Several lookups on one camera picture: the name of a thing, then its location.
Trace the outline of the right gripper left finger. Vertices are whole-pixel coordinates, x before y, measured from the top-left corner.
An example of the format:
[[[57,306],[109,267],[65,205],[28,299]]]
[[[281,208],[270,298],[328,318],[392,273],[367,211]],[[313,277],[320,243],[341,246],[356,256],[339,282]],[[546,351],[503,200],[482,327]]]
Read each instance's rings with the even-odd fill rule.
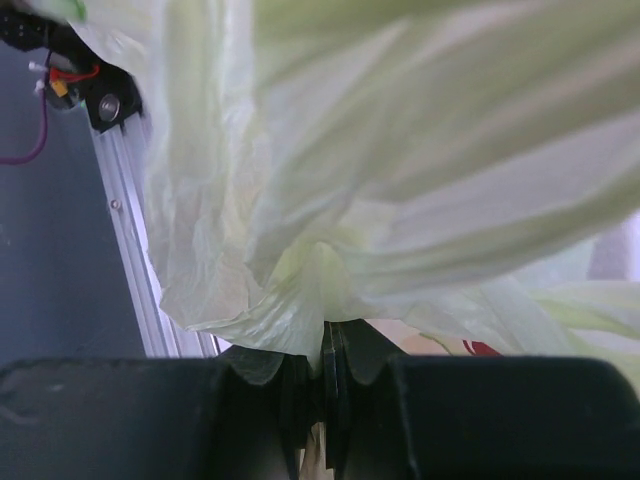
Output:
[[[1,370],[5,479],[294,479],[305,358],[40,359]]]

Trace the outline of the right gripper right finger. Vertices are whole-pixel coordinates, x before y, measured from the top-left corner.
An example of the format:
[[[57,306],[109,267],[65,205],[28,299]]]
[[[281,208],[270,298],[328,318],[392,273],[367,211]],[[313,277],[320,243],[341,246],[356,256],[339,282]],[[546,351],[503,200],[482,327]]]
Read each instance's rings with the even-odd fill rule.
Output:
[[[339,479],[635,479],[639,401],[586,358],[411,356],[362,320],[322,343]]]

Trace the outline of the red fake apple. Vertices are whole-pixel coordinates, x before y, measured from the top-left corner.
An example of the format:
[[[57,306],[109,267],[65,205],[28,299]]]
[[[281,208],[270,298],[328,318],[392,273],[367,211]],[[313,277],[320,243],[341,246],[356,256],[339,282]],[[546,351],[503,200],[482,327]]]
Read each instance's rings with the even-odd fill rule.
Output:
[[[462,344],[466,349],[467,353],[471,356],[480,356],[480,357],[490,357],[490,356],[500,356],[500,353],[488,346],[485,343],[477,342],[477,341],[467,341],[463,340]]]

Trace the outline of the green avocado print plastic bag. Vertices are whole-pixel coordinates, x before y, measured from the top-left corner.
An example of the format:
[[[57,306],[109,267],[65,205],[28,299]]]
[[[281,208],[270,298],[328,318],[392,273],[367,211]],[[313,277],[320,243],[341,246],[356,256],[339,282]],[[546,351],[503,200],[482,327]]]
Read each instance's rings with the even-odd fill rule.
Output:
[[[575,282],[639,206],[635,1],[37,1],[137,81],[148,254],[179,326],[317,365],[325,322],[639,359]]]

